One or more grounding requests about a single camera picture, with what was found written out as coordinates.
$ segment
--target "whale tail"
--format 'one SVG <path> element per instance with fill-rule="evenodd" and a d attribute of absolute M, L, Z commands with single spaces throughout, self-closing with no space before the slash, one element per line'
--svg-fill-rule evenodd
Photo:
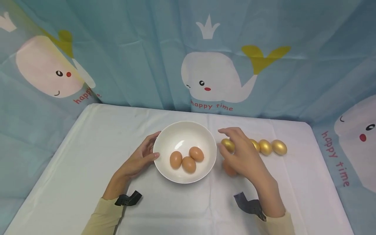
<path fill-rule="evenodd" d="M 271 65 L 274 61 L 282 58 L 290 51 L 291 47 L 278 47 L 267 57 L 264 57 L 260 48 L 255 45 L 243 46 L 241 50 L 249 57 L 253 66 L 253 74 L 259 74 L 263 69 Z"/>
<path fill-rule="evenodd" d="M 40 28 L 42 33 L 47 36 L 56 46 L 58 46 L 67 56 L 74 58 L 72 48 L 72 34 L 68 30 L 60 30 L 58 32 L 59 39 L 49 34 L 46 30 Z"/>

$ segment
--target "red whale nose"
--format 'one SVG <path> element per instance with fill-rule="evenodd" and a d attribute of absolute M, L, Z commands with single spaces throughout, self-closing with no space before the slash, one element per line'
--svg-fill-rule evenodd
<path fill-rule="evenodd" d="M 365 142 L 365 141 L 367 140 L 367 137 L 365 136 L 365 134 L 361 134 L 361 135 L 359 136 L 359 139 L 360 139 L 361 141 Z"/>

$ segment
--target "white crown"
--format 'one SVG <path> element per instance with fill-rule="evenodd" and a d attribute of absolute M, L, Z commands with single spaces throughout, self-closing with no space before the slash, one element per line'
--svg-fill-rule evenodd
<path fill-rule="evenodd" d="M 9 13 L 4 12 L 4 17 L 0 16 L 0 28 L 5 29 L 8 32 L 12 32 L 16 29 L 16 26 L 13 24 L 12 20 L 9 18 Z"/>
<path fill-rule="evenodd" d="M 217 27 L 220 25 L 220 23 L 215 24 L 213 27 L 211 26 L 211 19 L 210 14 L 208 16 L 208 19 L 206 20 L 205 26 L 202 25 L 200 22 L 196 22 L 196 24 L 200 27 L 202 38 L 203 39 L 213 39 L 214 31 L 217 29 Z"/>

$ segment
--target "egg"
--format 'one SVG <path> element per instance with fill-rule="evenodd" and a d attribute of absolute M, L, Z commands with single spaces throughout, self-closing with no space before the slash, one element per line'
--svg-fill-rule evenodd
<path fill-rule="evenodd" d="M 249 139 L 249 140 L 252 142 L 257 152 L 260 152 L 260 145 L 257 143 L 257 141 L 255 141 L 254 139 Z"/>
<path fill-rule="evenodd" d="M 235 145 L 231 140 L 223 139 L 221 141 L 221 144 L 223 144 L 226 147 L 227 151 L 229 151 L 230 153 L 233 153 L 235 151 Z"/>
<path fill-rule="evenodd" d="M 271 152 L 273 151 L 271 148 L 271 144 L 269 143 L 269 141 L 265 139 L 260 140 L 259 145 L 260 145 L 260 152 L 264 154 L 265 156 L 269 156 Z"/>
<path fill-rule="evenodd" d="M 189 156 L 196 162 L 202 162 L 204 160 L 204 153 L 198 147 L 192 147 L 189 149 Z"/>
<path fill-rule="evenodd" d="M 183 156 L 179 151 L 175 151 L 171 153 L 170 156 L 170 165 L 172 169 L 179 169 L 183 161 Z"/>
<path fill-rule="evenodd" d="M 274 152 L 276 152 L 276 154 L 278 155 L 282 156 L 287 153 L 287 146 L 279 139 L 273 140 L 271 142 L 271 147 L 273 148 Z"/>
<path fill-rule="evenodd" d="M 196 162 L 191 157 L 184 157 L 183 158 L 183 169 L 187 173 L 194 173 L 196 171 Z"/>
<path fill-rule="evenodd" d="M 238 173 L 227 163 L 226 160 L 222 162 L 222 168 L 230 177 L 235 177 Z"/>

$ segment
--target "person's left hand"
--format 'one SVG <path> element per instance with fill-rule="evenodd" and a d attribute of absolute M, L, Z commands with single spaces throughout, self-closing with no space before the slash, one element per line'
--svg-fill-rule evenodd
<path fill-rule="evenodd" d="M 153 153 L 154 142 L 161 132 L 149 135 L 118 169 L 117 174 L 129 178 L 135 177 L 142 169 L 159 157 L 159 153 Z"/>

